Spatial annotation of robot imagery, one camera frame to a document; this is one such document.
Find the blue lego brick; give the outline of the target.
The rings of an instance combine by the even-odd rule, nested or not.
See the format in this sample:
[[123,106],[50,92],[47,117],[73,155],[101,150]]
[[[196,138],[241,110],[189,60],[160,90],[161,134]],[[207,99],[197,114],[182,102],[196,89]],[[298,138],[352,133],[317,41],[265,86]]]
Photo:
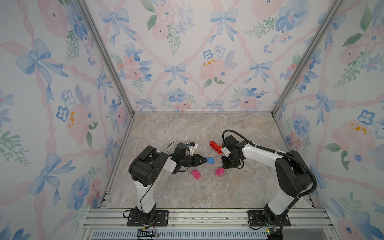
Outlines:
[[207,158],[207,164],[214,164],[215,159],[214,158]]

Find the pink lego brick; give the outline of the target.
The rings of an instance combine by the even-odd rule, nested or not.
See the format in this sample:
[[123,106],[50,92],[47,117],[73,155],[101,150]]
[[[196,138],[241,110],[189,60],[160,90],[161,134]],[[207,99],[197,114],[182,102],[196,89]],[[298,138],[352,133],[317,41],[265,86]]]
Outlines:
[[193,175],[193,177],[194,177],[196,180],[199,180],[199,179],[201,178],[201,176],[202,176],[202,175],[200,174],[200,172],[197,171],[197,170],[193,170],[192,175]]
[[225,170],[223,168],[215,169],[215,175],[216,176],[222,176],[225,174]]

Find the red long lego brick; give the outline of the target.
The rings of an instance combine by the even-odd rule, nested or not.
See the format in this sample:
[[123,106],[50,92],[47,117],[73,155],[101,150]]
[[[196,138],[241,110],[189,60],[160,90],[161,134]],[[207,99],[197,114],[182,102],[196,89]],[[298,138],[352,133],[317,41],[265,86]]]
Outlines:
[[217,144],[216,142],[214,141],[210,141],[210,146],[212,147],[212,149],[214,151],[216,151],[218,154],[222,154],[222,146]]

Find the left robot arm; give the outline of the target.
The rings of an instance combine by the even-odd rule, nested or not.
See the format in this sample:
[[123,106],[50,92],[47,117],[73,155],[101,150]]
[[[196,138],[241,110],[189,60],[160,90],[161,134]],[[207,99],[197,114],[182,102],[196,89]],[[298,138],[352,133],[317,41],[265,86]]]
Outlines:
[[183,172],[182,167],[196,168],[208,162],[208,159],[195,154],[197,144],[176,142],[173,153],[160,152],[152,146],[146,147],[131,163],[129,174],[137,190],[137,204],[128,210],[129,227],[149,227],[158,224],[161,227],[168,225],[168,211],[157,210],[154,200],[154,185],[160,173],[165,170],[176,174]]

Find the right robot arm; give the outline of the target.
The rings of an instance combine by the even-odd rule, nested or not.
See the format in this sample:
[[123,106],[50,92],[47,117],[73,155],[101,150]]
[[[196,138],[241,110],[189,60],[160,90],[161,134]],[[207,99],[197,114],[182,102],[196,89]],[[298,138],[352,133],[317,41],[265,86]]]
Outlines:
[[232,135],[223,137],[223,168],[241,169],[245,160],[254,160],[273,168],[279,189],[258,217],[250,217],[250,223],[258,221],[261,225],[283,226],[289,210],[298,200],[316,190],[318,182],[315,174],[298,152],[272,150],[239,136],[243,139],[241,142]]

